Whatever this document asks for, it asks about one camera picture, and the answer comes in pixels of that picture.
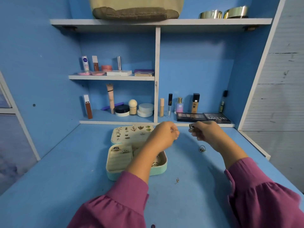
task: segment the jewelry box lid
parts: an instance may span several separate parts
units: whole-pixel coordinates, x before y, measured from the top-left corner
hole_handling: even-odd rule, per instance
[[[153,130],[154,127],[149,125],[117,127],[113,130],[111,141],[113,144],[145,141]]]

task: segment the table surface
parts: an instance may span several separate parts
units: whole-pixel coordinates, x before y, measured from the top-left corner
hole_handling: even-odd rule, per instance
[[[117,125],[80,124],[0,197],[1,227],[66,227],[79,206],[113,185],[105,165]],[[207,143],[181,132],[166,150],[168,168],[149,180],[147,227],[236,227],[224,162]],[[274,181],[304,196],[234,128],[224,128]],[[199,152],[199,145],[206,152]]]

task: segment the metal bowl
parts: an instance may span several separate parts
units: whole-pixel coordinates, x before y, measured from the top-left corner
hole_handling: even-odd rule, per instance
[[[224,19],[228,18],[248,18],[248,7],[247,6],[241,6],[241,7],[235,7],[232,9],[229,9],[225,11]]]
[[[220,19],[222,18],[222,11],[219,10],[211,10],[205,11],[199,14],[200,19]]]

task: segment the magenta shirt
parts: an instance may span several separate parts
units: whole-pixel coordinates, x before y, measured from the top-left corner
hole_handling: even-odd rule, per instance
[[[251,158],[239,160],[225,174],[232,185],[229,203],[240,227],[304,227],[300,196],[274,183]],[[146,227],[143,211],[148,197],[148,185],[124,171],[105,195],[84,203],[67,227]]]

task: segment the mint green jewelry box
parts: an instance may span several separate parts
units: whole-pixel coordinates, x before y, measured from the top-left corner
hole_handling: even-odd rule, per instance
[[[111,138],[112,146],[109,148],[106,164],[107,176],[110,180],[116,181],[118,179],[132,158],[138,154],[140,148],[153,130],[153,126],[147,125],[122,126],[113,130]],[[155,161],[157,161],[158,164],[151,168],[150,176],[162,174],[167,169],[168,160],[164,151],[158,154]]]

